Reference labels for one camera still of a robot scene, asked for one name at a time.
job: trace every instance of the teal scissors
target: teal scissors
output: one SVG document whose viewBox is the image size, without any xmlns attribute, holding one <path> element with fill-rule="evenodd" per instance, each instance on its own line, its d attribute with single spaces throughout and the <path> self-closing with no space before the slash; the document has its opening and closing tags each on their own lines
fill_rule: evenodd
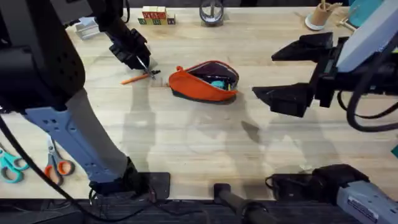
<svg viewBox="0 0 398 224">
<path fill-rule="evenodd" d="M 21 157 L 13 156 L 10 153 L 4 150 L 4 147 L 0 144 L 0 169 L 1 169 L 1 178 L 10 184 L 15 184 L 20 182 L 24 178 L 24 174 L 21 172 L 29 168 L 27 164 L 24 166 L 18 165 L 18 161 L 22 160 Z M 13 177 L 9 177 L 7 174 L 7 170 L 14 174 Z"/>
</svg>

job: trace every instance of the scissors handle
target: scissors handle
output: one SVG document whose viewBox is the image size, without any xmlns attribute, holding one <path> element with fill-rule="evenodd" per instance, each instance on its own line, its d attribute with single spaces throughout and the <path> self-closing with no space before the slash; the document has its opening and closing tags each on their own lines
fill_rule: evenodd
<svg viewBox="0 0 398 224">
<path fill-rule="evenodd" d="M 10 160 L 12 161 L 12 166 L 13 166 L 15 169 L 17 169 L 17 170 L 19 170 L 19 171 L 22 171 L 22 170 L 26 170 L 26 169 L 29 168 L 29 165 L 28 165 L 28 164 L 25 164 L 25 165 L 23 165 L 23 166 L 20 166 L 20 165 L 18 164 L 19 161 L 23 161 L 23 158 L 22 158 L 22 157 L 15 157 L 15 156 L 12 156 L 12 157 L 13 157 L 13 159 L 10 159 Z"/>
<path fill-rule="evenodd" d="M 57 166 L 55 165 L 54 158 L 51 154 L 49 154 L 49 162 L 47 166 L 45 166 L 44 174 L 52 180 L 52 182 L 56 183 L 58 186 L 62 184 L 63 179 L 60 173 L 58 172 Z"/>
<path fill-rule="evenodd" d="M 15 184 L 23 179 L 24 177 L 23 173 L 15 169 L 7 160 L 5 160 L 4 157 L 0 158 L 0 166 L 1 166 L 0 176 L 6 183 Z M 14 178 L 9 177 L 7 174 L 7 170 L 12 172 L 15 175 L 15 177 Z"/>
<path fill-rule="evenodd" d="M 16 170 L 22 171 L 22 170 L 26 170 L 26 169 L 29 168 L 29 165 L 28 165 L 28 164 L 25 164 L 24 166 L 20 166 L 20 165 L 18 164 L 19 161 L 23 160 L 23 158 L 20 157 L 20 156 L 13 156 L 13 155 L 11 155 L 10 153 L 8 153 L 8 152 L 6 152 L 6 151 L 3 151 L 3 150 L 0 151 L 0 154 L 3 154 L 3 155 L 2 155 L 2 159 L 4 159 L 5 161 L 8 161 L 9 164 L 10 164 L 13 168 L 15 168 Z"/>
<path fill-rule="evenodd" d="M 57 162 L 57 170 L 61 175 L 70 175 L 75 170 L 75 165 L 71 161 L 62 159 Z"/>
</svg>

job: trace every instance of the orange scissors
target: orange scissors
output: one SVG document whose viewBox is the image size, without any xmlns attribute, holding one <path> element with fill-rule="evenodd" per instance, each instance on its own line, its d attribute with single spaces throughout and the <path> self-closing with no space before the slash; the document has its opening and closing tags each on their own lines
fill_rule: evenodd
<svg viewBox="0 0 398 224">
<path fill-rule="evenodd" d="M 72 174 L 75 170 L 75 165 L 73 162 L 61 158 L 51 136 L 48 138 L 47 146 L 49 149 L 49 161 L 44 169 L 44 174 L 57 185 L 62 185 L 62 176 Z"/>
</svg>

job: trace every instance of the label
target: label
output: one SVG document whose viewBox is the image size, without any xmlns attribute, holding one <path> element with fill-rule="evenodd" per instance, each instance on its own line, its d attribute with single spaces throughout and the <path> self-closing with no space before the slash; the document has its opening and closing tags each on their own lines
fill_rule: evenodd
<svg viewBox="0 0 398 224">
<path fill-rule="evenodd" d="M 379 214 L 377 214 L 376 212 L 372 211 L 369 208 L 366 208 L 365 205 L 363 205 L 355 198 L 348 196 L 347 203 L 348 205 L 351 205 L 357 211 L 362 213 L 366 218 L 370 219 L 373 223 L 377 223 L 377 221 L 379 220 Z"/>
</svg>

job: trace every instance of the teal object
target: teal object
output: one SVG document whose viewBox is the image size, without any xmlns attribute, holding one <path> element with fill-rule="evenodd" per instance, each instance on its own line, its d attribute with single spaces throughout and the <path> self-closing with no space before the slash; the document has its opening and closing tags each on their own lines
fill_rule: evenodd
<svg viewBox="0 0 398 224">
<path fill-rule="evenodd" d="M 19 166 L 16 162 L 20 159 L 22 158 L 13 156 L 0 148 L 0 176 L 5 182 L 15 184 L 23 179 L 23 173 L 21 171 L 28 169 L 29 166 L 27 164 L 22 167 Z M 11 179 L 7 176 L 7 170 L 15 174 L 15 179 Z"/>
<path fill-rule="evenodd" d="M 381 3 L 383 3 L 383 0 L 355 0 L 349 8 L 349 13 L 356 8 L 354 13 L 350 15 L 349 22 L 356 27 L 360 27 Z"/>
<path fill-rule="evenodd" d="M 391 150 L 391 152 L 393 153 L 394 156 L 396 156 L 396 158 L 398 159 L 398 146 L 396 146 L 395 148 L 393 148 Z"/>
<path fill-rule="evenodd" d="M 212 86 L 215 86 L 215 87 L 217 87 L 217 88 L 224 88 L 224 86 L 225 86 L 225 82 L 224 81 L 212 81 L 211 83 L 210 83 Z"/>
</svg>

